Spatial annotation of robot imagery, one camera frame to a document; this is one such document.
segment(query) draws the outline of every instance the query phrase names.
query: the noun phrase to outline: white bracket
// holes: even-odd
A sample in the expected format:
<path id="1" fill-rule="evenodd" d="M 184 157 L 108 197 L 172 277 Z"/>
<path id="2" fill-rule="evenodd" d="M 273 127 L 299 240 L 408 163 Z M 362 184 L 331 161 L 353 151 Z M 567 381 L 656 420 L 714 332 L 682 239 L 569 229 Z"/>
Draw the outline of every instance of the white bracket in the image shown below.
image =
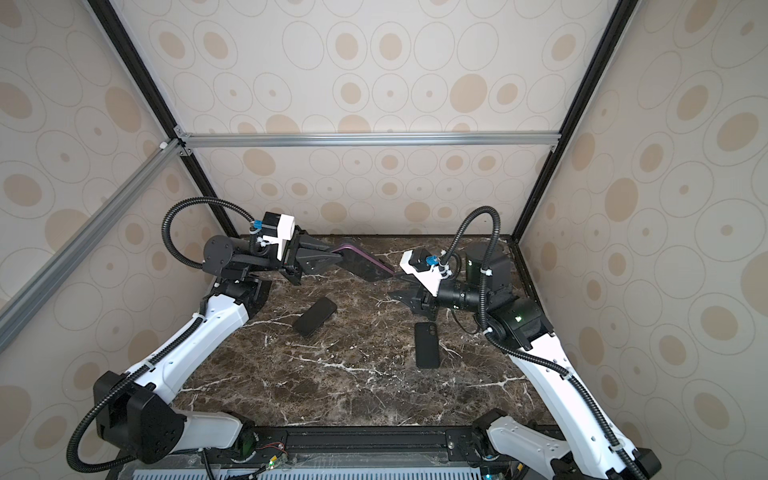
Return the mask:
<path id="1" fill-rule="evenodd" d="M 425 272 L 417 272 L 416 268 L 411 265 L 409 260 L 413 256 L 413 250 L 408 250 L 402 254 L 400 259 L 400 268 L 405 273 L 409 273 L 416 277 L 416 279 L 422 283 L 424 288 L 432 294 L 437 296 L 437 290 L 440 288 L 440 280 L 442 280 L 442 274 L 440 273 L 439 265 L 432 265 L 429 270 Z"/>

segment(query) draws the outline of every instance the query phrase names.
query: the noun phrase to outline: black frame bar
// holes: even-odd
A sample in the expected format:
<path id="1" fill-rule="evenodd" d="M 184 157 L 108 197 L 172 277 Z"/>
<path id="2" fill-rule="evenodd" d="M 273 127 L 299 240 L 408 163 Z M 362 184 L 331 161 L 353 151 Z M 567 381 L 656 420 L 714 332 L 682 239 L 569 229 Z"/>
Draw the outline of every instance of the black frame bar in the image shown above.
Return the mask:
<path id="1" fill-rule="evenodd" d="M 509 248 L 512 251 L 515 267 L 520 274 L 520 280 L 523 283 L 523 287 L 525 288 L 528 297 L 539 305 L 541 305 L 541 301 L 536 293 L 536 288 L 534 287 L 531 274 L 528 271 L 528 266 L 525 264 L 525 259 L 520 251 L 520 240 L 525 233 L 525 229 L 528 228 L 528 225 L 536 212 L 536 208 L 547 190 L 547 186 L 552 179 L 552 175 L 554 175 L 554 171 L 557 170 L 560 160 L 563 158 L 566 149 L 568 149 L 568 145 L 571 143 L 571 138 L 576 133 L 579 121 L 584 116 L 587 105 L 598 88 L 603 73 L 605 73 L 605 69 L 611 61 L 611 56 L 616 50 L 619 39 L 621 39 L 621 35 L 627 27 L 627 24 L 637 7 L 637 3 L 638 0 L 619 0 L 616 4 L 616 9 L 611 15 L 611 19 L 608 20 L 603 36 L 592 56 L 592 61 L 590 61 L 589 66 L 587 67 L 587 72 L 581 80 L 581 84 L 576 91 L 573 102 L 571 102 L 571 107 L 565 115 L 563 126 L 560 128 L 560 141 L 558 142 L 557 147 L 547 156 L 547 160 L 541 168 L 541 173 L 536 179 L 531 195 L 525 202 L 520 219 L 518 220 L 517 225 L 515 225 L 515 229 L 512 231 Z"/>
<path id="2" fill-rule="evenodd" d="M 157 89 L 154 80 L 152 80 L 152 76 L 147 70 L 147 66 L 141 60 L 141 56 L 134 47 L 122 22 L 120 22 L 120 18 L 112 7 L 112 4 L 109 0 L 88 0 L 88 3 L 91 5 L 96 18 L 101 23 L 101 27 L 112 41 L 114 49 L 117 51 L 118 55 L 120 55 L 120 58 L 128 69 L 128 72 L 131 74 L 131 77 L 136 82 L 141 94 L 147 100 L 152 112 L 160 122 L 163 131 L 168 138 L 178 138 L 183 147 L 184 140 L 180 138 L 178 132 L 175 131 L 175 127 L 178 123 L 170 112 L 170 108 L 168 108 L 168 105 L 165 103 L 160 90 Z M 197 188 L 200 189 L 200 193 L 205 197 L 217 197 L 213 185 L 210 184 L 208 176 L 205 174 L 205 171 L 200 166 L 200 163 L 195 158 L 191 149 L 185 150 L 187 154 L 182 155 L 181 160 L 184 162 L 184 166 L 187 168 L 187 171 L 197 185 Z M 237 237 L 237 230 L 225 209 L 218 205 L 209 205 L 209 207 L 219 221 L 224 234 L 228 237 Z"/>

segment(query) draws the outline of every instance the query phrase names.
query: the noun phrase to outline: smartphone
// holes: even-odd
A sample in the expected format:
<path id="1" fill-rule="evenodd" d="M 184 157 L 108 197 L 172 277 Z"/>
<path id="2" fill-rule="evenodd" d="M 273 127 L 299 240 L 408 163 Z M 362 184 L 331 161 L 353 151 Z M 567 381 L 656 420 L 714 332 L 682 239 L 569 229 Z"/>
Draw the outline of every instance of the smartphone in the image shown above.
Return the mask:
<path id="1" fill-rule="evenodd" d="M 309 310 L 293 322 L 293 329 L 301 336 L 308 337 L 315 333 L 315 330 L 328 320 L 338 307 L 327 297 L 317 300 Z"/>
<path id="2" fill-rule="evenodd" d="M 419 322 L 414 327 L 413 339 L 416 344 L 416 366 L 420 369 L 440 367 L 440 345 L 435 322 Z"/>

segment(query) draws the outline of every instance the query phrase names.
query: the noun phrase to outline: black metal rail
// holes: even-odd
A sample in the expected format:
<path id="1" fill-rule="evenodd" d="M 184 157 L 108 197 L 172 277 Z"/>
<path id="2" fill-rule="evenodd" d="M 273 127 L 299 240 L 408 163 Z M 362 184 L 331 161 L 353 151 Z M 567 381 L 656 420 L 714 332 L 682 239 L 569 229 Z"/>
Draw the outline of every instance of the black metal rail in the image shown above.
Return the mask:
<path id="1" fill-rule="evenodd" d="M 120 18 L 112 7 L 112 4 L 109 0 L 88 0 L 88 3 L 96 14 L 96 18 L 101 23 L 101 27 L 111 40 L 114 49 L 123 60 L 125 67 L 131 73 L 134 82 L 136 82 L 136 85 L 144 98 L 146 98 L 149 107 L 160 122 L 165 134 L 169 138 L 179 138 L 177 132 L 174 130 L 178 123 L 170 112 L 170 108 L 168 108 L 168 105 L 165 103 L 160 90 L 157 89 L 154 80 L 152 80 L 152 76 L 147 70 L 147 66 L 141 60 L 139 52 L 136 50 L 131 38 L 128 36 L 125 27 L 120 22 Z M 181 159 L 192 177 L 192 180 L 197 185 L 197 188 L 200 189 L 200 193 L 205 197 L 216 197 L 217 195 L 213 185 L 210 184 L 207 175 L 194 154 L 189 153 L 187 156 L 182 156 Z M 227 212 L 222 207 L 216 205 L 210 206 L 210 209 L 219 221 L 224 234 L 229 237 L 237 237 L 237 230 L 235 230 L 232 220 L 229 215 L 227 215 Z"/>
<path id="2" fill-rule="evenodd" d="M 555 169 L 557 169 L 560 160 L 563 158 L 565 150 L 568 148 L 568 144 L 587 108 L 587 104 L 600 83 L 600 79 L 605 72 L 605 68 L 608 66 L 608 62 L 611 60 L 611 56 L 616 49 L 619 38 L 621 38 L 621 34 L 624 32 L 624 29 L 634 12 L 637 1 L 638 0 L 619 0 L 617 3 L 616 9 L 611 16 L 611 19 L 608 21 L 608 25 L 605 27 L 600 43 L 598 43 L 598 47 L 594 51 L 592 61 L 587 67 L 587 73 L 581 80 L 581 84 L 576 91 L 576 96 L 571 103 L 571 107 L 565 115 L 563 126 L 560 129 L 561 136 L 558 146 L 554 149 L 554 152 L 551 152 L 547 156 L 547 160 L 544 162 L 541 173 L 539 174 L 538 179 L 536 179 L 531 196 L 528 197 L 528 201 L 525 202 L 525 207 L 523 207 L 523 213 L 520 216 L 520 220 L 518 220 L 517 225 L 515 225 L 515 230 L 512 232 L 513 243 L 520 241 L 525 229 L 531 222 L 536 207 L 549 185 L 549 180 L 552 179 L 552 175 L 554 174 Z"/>

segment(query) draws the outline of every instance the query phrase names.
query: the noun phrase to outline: aluminum frame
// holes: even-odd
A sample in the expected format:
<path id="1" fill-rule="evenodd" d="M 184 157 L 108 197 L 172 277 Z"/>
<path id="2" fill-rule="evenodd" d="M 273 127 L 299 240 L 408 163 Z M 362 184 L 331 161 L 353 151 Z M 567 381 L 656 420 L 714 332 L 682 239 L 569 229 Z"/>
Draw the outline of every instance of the aluminum frame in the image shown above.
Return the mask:
<path id="1" fill-rule="evenodd" d="M 559 131 L 317 134 L 188 134 L 187 147 L 403 147 L 412 145 L 557 145 Z"/>
<path id="2" fill-rule="evenodd" d="M 181 152 L 179 140 L 167 141 L 85 222 L 80 230 L 11 298 L 0 311 L 0 352 L 56 293 L 70 273 L 88 256 L 149 187 L 155 177 Z"/>

